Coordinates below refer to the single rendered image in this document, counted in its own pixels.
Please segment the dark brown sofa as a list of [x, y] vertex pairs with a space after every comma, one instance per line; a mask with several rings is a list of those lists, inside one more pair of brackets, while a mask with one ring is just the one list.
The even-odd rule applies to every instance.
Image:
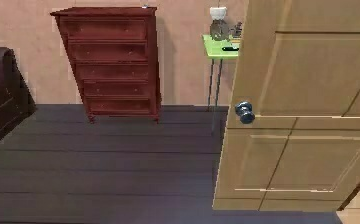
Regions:
[[0, 140], [36, 110], [14, 50], [0, 47]]

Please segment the green side table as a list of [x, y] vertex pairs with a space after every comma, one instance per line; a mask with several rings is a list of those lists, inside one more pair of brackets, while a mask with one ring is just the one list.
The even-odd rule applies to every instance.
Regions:
[[[208, 98], [207, 98], [207, 109], [210, 109], [211, 98], [212, 98], [212, 85], [215, 85], [214, 106], [218, 105], [223, 62], [225, 60], [233, 60], [238, 57], [238, 51], [226, 52], [226, 51], [222, 51], [222, 47], [232, 46], [239, 48], [239, 44], [232, 42], [231, 40], [215, 41], [211, 38], [209, 34], [203, 34], [202, 41], [206, 56], [211, 61], [210, 69], [209, 69], [209, 85], [208, 85]], [[216, 77], [216, 82], [213, 82], [214, 66], [216, 65], [216, 63], [218, 63], [217, 77]]]

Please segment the light wooden room door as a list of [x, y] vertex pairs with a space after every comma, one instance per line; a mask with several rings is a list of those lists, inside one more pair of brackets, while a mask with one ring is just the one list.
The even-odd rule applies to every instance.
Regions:
[[249, 0], [213, 209], [335, 212], [359, 191], [360, 0]]

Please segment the red-brown chest of drawers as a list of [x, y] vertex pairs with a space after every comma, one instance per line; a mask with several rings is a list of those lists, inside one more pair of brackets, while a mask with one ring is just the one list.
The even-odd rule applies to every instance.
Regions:
[[154, 7], [70, 7], [51, 16], [90, 122], [98, 116], [159, 119]]

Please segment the grey lamp with white shade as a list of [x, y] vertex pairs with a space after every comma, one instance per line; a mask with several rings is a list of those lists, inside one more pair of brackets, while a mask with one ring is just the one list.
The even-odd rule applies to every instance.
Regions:
[[226, 7], [211, 7], [210, 16], [212, 23], [210, 25], [210, 36], [215, 41], [223, 41], [229, 39], [229, 26], [225, 21], [227, 13]]

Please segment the small dark grey decoration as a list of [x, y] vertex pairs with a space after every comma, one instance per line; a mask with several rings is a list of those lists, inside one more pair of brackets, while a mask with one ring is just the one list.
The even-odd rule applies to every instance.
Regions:
[[232, 29], [231, 29], [231, 36], [233, 38], [240, 38], [242, 33], [242, 22], [238, 22]]

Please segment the dark round door knob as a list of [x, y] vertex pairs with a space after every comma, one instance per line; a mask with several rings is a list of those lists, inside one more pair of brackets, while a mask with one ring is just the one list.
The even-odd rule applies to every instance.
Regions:
[[255, 114], [252, 111], [252, 104], [242, 101], [235, 105], [235, 113], [242, 124], [251, 124], [255, 120]]

